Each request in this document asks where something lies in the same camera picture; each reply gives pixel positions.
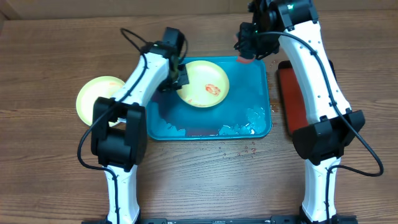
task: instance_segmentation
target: wooden table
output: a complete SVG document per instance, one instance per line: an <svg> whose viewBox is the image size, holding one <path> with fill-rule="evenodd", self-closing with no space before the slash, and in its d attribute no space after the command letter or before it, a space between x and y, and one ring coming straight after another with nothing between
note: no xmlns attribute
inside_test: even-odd
<svg viewBox="0 0 398 224"><path fill-rule="evenodd" d="M382 177L340 170L336 206L361 223L398 219L397 11L320 12L326 52L361 134L386 167ZM87 128L75 111L80 88L111 75L125 80L138 53L119 28L158 40L181 29L189 57L236 55L232 36L249 14L7 21L0 36L0 223L80 223L108 213L102 172L76 159ZM143 217L243 218L297 214L304 163L286 135L275 70L284 53L265 59L274 127L262 139L155 142L138 171ZM89 144L83 158L97 164ZM343 164L377 171L355 140Z"/></svg>

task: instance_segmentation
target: red sponge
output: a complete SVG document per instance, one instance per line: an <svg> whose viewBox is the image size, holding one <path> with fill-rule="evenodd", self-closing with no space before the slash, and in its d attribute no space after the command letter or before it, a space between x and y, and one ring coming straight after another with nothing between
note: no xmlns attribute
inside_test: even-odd
<svg viewBox="0 0 398 224"><path fill-rule="evenodd" d="M308 126L308 122L300 86L297 83L293 68L289 66L290 63L287 63L289 62L281 62L279 64L277 76L279 93L285 110L287 131L289 135L292 135L295 130Z"/></svg>

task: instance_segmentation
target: yellow plate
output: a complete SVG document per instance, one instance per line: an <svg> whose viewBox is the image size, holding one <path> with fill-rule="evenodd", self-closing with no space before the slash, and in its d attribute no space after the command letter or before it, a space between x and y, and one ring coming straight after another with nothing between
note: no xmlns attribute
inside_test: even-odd
<svg viewBox="0 0 398 224"><path fill-rule="evenodd" d="M229 91L224 70L213 62L198 60L186 64L189 84L177 94L189 105L207 108L222 102Z"/></svg>
<svg viewBox="0 0 398 224"><path fill-rule="evenodd" d="M80 90L76 99L76 110L80 119L91 126L93 123L93 107L98 97L110 98L114 93L121 89L124 82L116 77L104 76L98 77ZM109 122L110 126L115 126L119 122Z"/></svg>

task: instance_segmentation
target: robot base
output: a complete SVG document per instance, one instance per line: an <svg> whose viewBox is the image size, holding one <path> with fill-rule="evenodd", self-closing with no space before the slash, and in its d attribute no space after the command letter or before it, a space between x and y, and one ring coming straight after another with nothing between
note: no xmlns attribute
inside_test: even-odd
<svg viewBox="0 0 398 224"><path fill-rule="evenodd" d="M332 224L358 224L356 216L335 215ZM310 223L300 215L274 215L270 218L236 218L236 219L197 219L197 220L167 220L165 218L143 219L139 224L326 224L325 222Z"/></svg>

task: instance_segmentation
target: teal plastic tray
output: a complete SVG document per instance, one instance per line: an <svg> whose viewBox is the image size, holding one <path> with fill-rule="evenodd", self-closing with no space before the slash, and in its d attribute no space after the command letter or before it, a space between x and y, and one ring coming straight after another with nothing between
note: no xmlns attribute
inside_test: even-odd
<svg viewBox="0 0 398 224"><path fill-rule="evenodd" d="M194 57L184 63L206 60L219 65L229 78L227 97L210 108L196 108L177 92L156 92L147 105L147 132L156 140L262 138L271 130L266 66L237 57Z"/></svg>

